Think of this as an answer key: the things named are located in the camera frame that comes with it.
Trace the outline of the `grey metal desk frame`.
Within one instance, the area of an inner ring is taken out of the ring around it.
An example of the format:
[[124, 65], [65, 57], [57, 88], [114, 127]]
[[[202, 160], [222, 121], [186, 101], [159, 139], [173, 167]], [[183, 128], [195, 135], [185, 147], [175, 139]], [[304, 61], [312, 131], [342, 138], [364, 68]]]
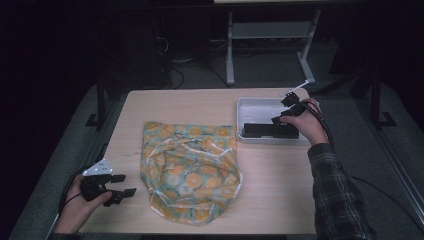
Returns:
[[304, 39], [305, 44], [301, 51], [297, 52], [297, 58], [305, 79], [315, 83], [314, 75], [308, 64], [307, 57], [318, 26], [321, 10], [314, 11], [309, 21], [289, 22], [235, 22], [233, 13], [228, 13], [227, 28], [227, 54], [226, 54], [226, 83], [235, 84], [233, 41], [246, 39]]

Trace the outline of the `person's left hand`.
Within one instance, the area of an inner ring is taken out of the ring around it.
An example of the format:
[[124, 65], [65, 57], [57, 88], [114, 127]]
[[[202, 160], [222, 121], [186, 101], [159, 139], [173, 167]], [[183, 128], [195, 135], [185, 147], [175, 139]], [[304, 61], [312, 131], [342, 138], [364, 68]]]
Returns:
[[91, 214], [111, 197], [111, 192], [105, 192], [91, 201], [86, 201], [81, 194], [80, 185], [84, 177], [77, 175], [67, 193], [65, 205], [57, 222], [55, 233], [76, 234], [90, 218]]

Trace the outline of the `person's right hand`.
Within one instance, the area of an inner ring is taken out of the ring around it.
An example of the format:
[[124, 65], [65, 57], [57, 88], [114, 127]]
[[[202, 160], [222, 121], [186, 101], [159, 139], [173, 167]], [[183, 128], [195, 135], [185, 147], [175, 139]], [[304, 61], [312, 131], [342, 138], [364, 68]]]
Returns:
[[294, 125], [298, 131], [305, 136], [312, 146], [321, 143], [329, 143], [327, 133], [316, 118], [316, 115], [322, 116], [319, 103], [314, 98], [304, 99], [311, 111], [305, 110], [300, 116], [283, 116], [284, 123]]

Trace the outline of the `white plastic tray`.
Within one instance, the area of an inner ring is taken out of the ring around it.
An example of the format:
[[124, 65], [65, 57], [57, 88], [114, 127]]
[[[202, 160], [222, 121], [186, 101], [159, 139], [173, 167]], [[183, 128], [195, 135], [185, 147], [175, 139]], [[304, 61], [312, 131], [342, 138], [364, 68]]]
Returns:
[[308, 145], [306, 137], [299, 133], [298, 139], [245, 138], [242, 129], [245, 123], [273, 124], [271, 119], [287, 110], [279, 98], [242, 97], [237, 100], [237, 137], [244, 144]]

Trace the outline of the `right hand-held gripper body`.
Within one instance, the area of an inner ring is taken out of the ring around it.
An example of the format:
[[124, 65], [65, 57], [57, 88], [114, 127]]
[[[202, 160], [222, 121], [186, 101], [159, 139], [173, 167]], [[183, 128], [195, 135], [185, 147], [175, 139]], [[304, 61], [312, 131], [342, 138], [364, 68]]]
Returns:
[[287, 110], [281, 113], [282, 116], [300, 116], [308, 109], [309, 105], [306, 102], [302, 102], [300, 97], [295, 93], [295, 90], [308, 84], [309, 81], [305, 80], [302, 84], [290, 89], [284, 94], [285, 98], [281, 101], [281, 103], [287, 107]]

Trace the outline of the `clear patterned plastic bag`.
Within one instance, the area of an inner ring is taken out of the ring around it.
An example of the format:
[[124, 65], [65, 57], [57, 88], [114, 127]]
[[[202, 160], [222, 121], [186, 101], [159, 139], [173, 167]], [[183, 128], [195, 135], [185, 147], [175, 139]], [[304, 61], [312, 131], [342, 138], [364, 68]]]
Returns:
[[140, 178], [151, 209], [177, 223], [214, 221], [242, 187], [236, 149], [232, 125], [146, 122]]

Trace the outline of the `black metal stand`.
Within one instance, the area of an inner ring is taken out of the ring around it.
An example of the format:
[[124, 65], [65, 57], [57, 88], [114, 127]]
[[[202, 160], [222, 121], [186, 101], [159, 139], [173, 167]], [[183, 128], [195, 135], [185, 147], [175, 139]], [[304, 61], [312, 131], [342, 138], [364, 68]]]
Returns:
[[99, 77], [96, 84], [97, 93], [97, 113], [91, 114], [86, 121], [86, 126], [95, 127], [97, 131], [100, 131], [106, 120], [106, 89], [105, 80], [103, 77]]
[[389, 112], [380, 111], [381, 78], [376, 69], [371, 70], [370, 120], [381, 130], [383, 127], [396, 127], [397, 124]]

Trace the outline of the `black box with gold print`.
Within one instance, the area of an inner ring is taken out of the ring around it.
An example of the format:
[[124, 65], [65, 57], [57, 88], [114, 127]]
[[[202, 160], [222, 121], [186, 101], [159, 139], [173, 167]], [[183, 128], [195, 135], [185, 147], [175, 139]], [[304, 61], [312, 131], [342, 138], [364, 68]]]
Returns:
[[299, 131], [290, 124], [258, 124], [245, 123], [242, 129], [242, 136], [245, 138], [284, 138], [298, 139]]

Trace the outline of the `metal floor rail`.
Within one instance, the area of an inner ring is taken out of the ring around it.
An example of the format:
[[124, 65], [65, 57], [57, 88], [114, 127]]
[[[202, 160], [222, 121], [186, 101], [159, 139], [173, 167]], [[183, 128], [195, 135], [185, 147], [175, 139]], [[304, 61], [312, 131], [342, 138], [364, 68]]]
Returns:
[[354, 102], [390, 162], [400, 187], [404, 191], [415, 215], [419, 219], [419, 225], [424, 226], [424, 197], [418, 191], [416, 185], [413, 183], [401, 163], [399, 156], [395, 153], [389, 140], [382, 131], [385, 127], [397, 127], [396, 122], [388, 112], [377, 113], [377, 117], [374, 118], [373, 110], [367, 107], [367, 104], [363, 100], [355, 99]]

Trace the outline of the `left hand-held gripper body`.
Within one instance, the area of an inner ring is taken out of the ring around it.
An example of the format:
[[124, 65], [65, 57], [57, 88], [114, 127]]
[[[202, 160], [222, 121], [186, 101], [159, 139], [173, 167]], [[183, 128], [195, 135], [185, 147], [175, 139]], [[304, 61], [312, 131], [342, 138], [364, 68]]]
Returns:
[[80, 188], [86, 201], [92, 201], [107, 191], [106, 184], [112, 179], [113, 169], [103, 158], [82, 172]]

